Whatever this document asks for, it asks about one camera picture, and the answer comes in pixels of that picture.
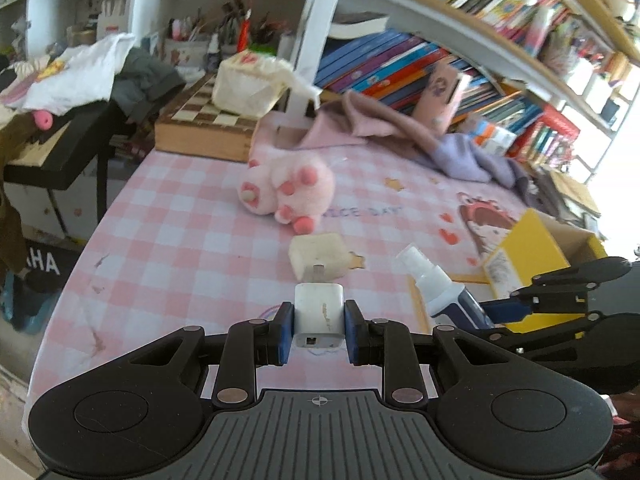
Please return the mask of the pink plush paw toy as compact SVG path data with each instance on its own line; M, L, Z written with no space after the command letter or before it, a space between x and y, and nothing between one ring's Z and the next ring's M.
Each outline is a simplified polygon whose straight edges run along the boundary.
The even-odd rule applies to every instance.
M238 196L258 216L273 216L296 235L312 234L331 206L335 176L314 153L296 152L252 158L242 175Z

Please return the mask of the white t-shirt pile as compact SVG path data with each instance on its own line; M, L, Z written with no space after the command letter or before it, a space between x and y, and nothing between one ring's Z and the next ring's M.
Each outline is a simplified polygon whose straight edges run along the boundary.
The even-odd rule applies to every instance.
M1 103L22 112L46 110L63 116L75 107L108 101L135 43L133 34L115 34L92 46L67 48L39 74L3 91Z

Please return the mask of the yellow cardboard box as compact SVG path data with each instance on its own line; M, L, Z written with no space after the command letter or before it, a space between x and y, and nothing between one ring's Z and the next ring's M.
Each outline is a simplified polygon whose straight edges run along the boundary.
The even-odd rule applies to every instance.
M533 283L536 275L606 257L593 232L527 209L484 260L483 270L497 299Z

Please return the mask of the cream rectangular eraser block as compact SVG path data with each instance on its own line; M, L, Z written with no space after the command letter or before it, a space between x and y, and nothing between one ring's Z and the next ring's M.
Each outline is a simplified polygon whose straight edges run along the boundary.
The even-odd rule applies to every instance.
M294 236L288 258L299 283L332 282L354 270L356 262L356 255L337 233Z

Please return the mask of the wooden chessboard box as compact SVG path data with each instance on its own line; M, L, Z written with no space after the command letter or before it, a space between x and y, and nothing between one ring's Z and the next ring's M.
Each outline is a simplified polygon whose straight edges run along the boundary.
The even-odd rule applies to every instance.
M258 120L217 108L214 84L215 76L206 74L164 108L154 125L157 151L248 162Z

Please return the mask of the blue white spray bottle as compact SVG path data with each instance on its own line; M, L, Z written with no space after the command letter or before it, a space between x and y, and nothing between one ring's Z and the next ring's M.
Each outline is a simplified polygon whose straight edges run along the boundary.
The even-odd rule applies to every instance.
M495 327L469 289L462 283L454 282L416 245L408 245L397 258L416 282L425 312L435 325L452 325L460 330L489 330Z

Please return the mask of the red dictionary books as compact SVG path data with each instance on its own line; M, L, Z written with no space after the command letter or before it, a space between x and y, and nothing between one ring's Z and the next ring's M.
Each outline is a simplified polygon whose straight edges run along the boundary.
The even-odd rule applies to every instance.
M506 156L530 166L559 169L573 158L580 129L553 107L546 106L506 151Z

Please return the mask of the cream tissue pack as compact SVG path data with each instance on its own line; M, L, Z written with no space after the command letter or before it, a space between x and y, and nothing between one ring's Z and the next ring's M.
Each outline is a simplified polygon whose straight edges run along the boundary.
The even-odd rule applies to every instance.
M294 72L293 65L276 56L244 50L223 60L215 76L212 103L218 110L262 118L291 90L320 106L321 89Z

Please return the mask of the stack of papers and books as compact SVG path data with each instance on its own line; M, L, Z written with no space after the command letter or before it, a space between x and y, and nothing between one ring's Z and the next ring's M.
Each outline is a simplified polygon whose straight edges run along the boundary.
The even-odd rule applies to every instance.
M547 166L534 167L532 180L549 216L576 228L600 232L600 210L584 184Z

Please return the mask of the white USB wall charger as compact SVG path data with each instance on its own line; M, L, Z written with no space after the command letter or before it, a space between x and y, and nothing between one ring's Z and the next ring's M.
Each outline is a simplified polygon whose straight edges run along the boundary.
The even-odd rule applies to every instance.
M323 264L294 289L294 342L310 351L340 348L345 338L344 289L326 275Z

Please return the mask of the orange white small boxes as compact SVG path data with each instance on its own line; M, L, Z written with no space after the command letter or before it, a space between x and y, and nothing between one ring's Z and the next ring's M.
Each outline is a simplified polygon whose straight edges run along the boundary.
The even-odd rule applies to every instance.
M482 150L498 156L504 156L518 137L508 129L485 119L480 119L475 123L469 136Z

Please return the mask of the pink cylindrical container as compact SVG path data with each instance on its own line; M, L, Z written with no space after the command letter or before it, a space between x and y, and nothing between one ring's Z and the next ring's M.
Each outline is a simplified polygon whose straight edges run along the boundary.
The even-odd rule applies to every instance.
M469 74L444 61L437 62L411 117L442 136L454 119L471 81Z

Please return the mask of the pink purple cloth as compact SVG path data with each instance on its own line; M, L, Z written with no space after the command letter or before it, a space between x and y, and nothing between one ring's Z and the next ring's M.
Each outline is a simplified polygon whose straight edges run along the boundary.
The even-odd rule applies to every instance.
M358 92L346 92L341 99L323 104L309 130L293 146L311 150L369 141L450 179L495 181L515 193L526 206L537 205L532 180L514 160L486 152L462 133L438 134Z

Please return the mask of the pink checkered tablecloth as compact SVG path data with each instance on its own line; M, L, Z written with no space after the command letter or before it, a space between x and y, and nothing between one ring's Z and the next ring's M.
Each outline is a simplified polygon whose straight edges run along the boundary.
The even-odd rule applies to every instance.
M327 148L336 193L324 232L340 234L356 266L342 279L367 318L418 330L398 254L418 246L451 275L474 276L480 255L463 202L524 212L495 183L451 180L373 143ZM292 230L245 210L243 166L153 152L129 179L82 252L43 336L27 399L187 325L223 333L294 297Z

